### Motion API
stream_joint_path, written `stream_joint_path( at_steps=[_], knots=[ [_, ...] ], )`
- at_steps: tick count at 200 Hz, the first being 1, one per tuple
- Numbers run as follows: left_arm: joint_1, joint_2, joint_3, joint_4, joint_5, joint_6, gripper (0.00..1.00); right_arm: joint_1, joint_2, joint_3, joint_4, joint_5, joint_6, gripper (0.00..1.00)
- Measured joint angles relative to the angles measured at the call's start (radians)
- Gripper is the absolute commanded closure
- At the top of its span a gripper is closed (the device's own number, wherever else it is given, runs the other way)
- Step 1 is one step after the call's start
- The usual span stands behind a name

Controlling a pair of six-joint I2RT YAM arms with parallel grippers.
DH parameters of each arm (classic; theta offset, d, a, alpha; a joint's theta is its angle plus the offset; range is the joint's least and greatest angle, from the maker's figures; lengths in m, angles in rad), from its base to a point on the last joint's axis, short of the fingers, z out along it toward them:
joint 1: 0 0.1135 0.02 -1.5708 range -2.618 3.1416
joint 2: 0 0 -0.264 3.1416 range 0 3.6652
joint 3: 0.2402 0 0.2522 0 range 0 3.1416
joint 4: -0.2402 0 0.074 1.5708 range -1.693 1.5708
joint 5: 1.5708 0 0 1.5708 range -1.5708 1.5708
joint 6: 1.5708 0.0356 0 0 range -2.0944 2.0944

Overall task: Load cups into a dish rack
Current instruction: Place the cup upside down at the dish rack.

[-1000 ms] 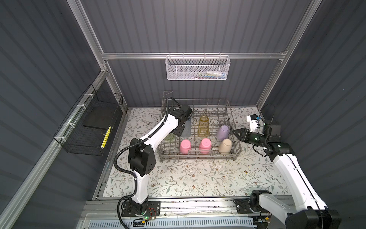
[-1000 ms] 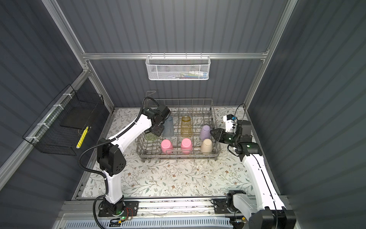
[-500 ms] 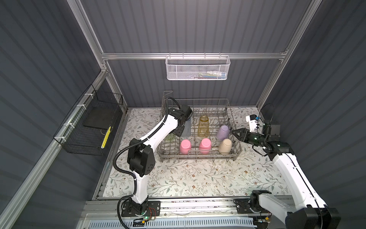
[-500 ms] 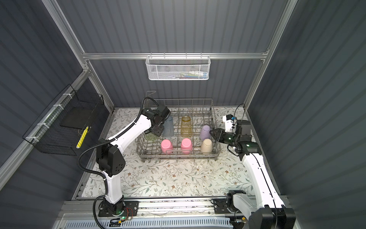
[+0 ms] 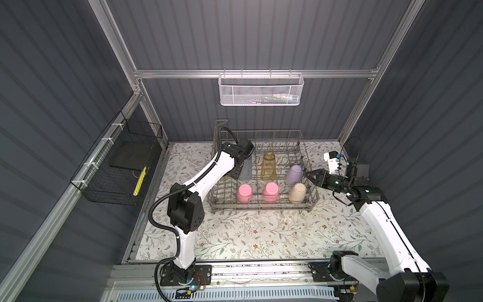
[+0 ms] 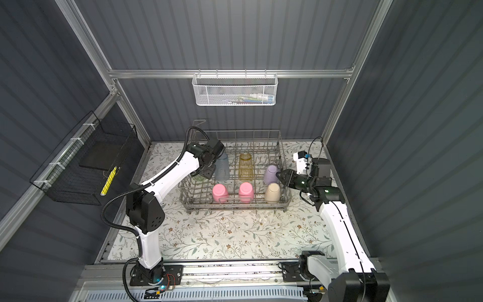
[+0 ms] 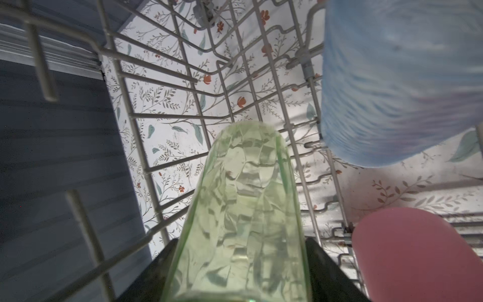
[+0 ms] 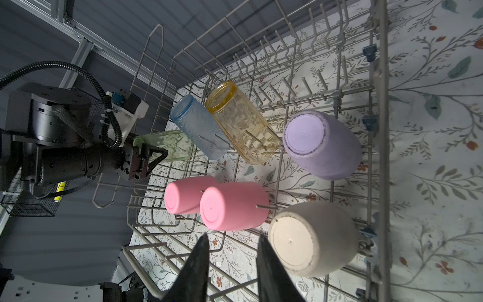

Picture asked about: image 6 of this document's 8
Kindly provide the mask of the green transparent cup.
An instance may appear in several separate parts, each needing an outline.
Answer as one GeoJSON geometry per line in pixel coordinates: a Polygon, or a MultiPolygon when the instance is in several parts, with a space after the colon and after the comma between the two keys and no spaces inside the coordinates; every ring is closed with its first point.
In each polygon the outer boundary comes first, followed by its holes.
{"type": "Polygon", "coordinates": [[[207,179],[206,177],[204,177],[201,174],[197,174],[197,175],[192,177],[192,181],[195,182],[195,183],[208,182],[209,180],[210,179],[207,179]]]}

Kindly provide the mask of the blue transparent cup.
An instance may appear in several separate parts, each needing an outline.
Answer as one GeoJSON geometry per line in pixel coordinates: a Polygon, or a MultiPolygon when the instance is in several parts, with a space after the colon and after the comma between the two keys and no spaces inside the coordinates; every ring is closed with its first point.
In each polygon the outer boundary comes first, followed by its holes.
{"type": "Polygon", "coordinates": [[[228,181],[230,179],[230,163],[228,154],[223,152],[216,161],[215,180],[228,181]]]}

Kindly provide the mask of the lilac plastic cup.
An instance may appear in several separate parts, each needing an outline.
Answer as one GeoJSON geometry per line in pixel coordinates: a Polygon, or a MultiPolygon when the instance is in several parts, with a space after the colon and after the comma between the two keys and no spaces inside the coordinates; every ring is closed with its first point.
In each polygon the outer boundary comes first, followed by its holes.
{"type": "Polygon", "coordinates": [[[279,169],[276,165],[268,166],[264,173],[264,184],[270,185],[272,183],[279,183],[279,180],[277,178],[278,172],[279,172],[279,169]]]}

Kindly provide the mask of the beige plastic cup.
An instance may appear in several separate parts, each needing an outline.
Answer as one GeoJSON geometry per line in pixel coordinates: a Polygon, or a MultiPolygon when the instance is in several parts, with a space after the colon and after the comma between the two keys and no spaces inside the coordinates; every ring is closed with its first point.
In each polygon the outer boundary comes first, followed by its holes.
{"type": "Polygon", "coordinates": [[[270,183],[265,190],[265,201],[267,203],[278,203],[281,198],[281,189],[278,183],[270,183]]]}

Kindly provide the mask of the pink plastic cup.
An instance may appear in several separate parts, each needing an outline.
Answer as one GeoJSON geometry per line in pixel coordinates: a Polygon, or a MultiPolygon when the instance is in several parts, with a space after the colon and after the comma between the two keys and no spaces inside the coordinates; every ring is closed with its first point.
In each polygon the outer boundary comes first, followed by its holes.
{"type": "Polygon", "coordinates": [[[226,186],[223,184],[214,185],[212,196],[215,203],[226,203],[230,197],[226,186]]]}
{"type": "Polygon", "coordinates": [[[251,203],[255,199],[254,187],[250,182],[241,183],[238,190],[238,197],[241,203],[251,203]]]}

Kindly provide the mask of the yellow transparent cup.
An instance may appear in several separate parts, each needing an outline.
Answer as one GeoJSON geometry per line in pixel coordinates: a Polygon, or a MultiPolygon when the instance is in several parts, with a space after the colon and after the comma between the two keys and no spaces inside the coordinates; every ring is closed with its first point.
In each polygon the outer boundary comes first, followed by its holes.
{"type": "Polygon", "coordinates": [[[254,161],[250,153],[242,153],[238,164],[239,180],[251,181],[254,178],[254,161]]]}

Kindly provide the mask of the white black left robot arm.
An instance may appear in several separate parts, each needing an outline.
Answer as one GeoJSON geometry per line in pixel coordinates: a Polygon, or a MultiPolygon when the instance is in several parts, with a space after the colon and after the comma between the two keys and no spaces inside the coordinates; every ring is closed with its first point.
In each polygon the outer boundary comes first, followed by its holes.
{"type": "Polygon", "coordinates": [[[163,261],[158,237],[166,217],[162,208],[164,198],[190,174],[210,179],[224,150],[225,146],[215,138],[205,144],[189,143],[175,161],[128,195],[127,217],[141,250],[137,263],[147,273],[156,270],[163,261]]]}

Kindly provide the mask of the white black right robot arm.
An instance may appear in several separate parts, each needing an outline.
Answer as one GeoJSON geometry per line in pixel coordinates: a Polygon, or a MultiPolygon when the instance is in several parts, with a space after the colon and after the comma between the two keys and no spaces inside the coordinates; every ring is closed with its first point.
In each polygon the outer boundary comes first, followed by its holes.
{"type": "Polygon", "coordinates": [[[304,251],[299,256],[299,274],[321,283],[325,289],[322,301],[386,301],[389,278],[362,248],[343,193],[332,185],[329,160],[305,156],[296,165],[295,170],[285,169],[276,176],[283,186],[299,191],[300,198],[322,217],[337,258],[332,263],[323,252],[304,251]]]}

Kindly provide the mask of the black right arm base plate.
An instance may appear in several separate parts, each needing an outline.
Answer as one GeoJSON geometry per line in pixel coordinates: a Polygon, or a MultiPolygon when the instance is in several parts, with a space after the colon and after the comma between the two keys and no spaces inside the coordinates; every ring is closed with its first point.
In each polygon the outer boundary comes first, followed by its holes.
{"type": "Polygon", "coordinates": [[[278,268],[282,271],[284,282],[310,281],[314,278],[305,262],[280,262],[278,268]]]}

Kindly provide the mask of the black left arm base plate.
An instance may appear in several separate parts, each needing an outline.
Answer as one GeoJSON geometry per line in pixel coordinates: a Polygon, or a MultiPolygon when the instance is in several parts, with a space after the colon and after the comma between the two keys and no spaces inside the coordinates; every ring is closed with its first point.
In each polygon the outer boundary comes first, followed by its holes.
{"type": "Polygon", "coordinates": [[[130,272],[130,286],[176,286],[181,284],[184,266],[157,265],[148,270],[136,263],[130,272]]]}

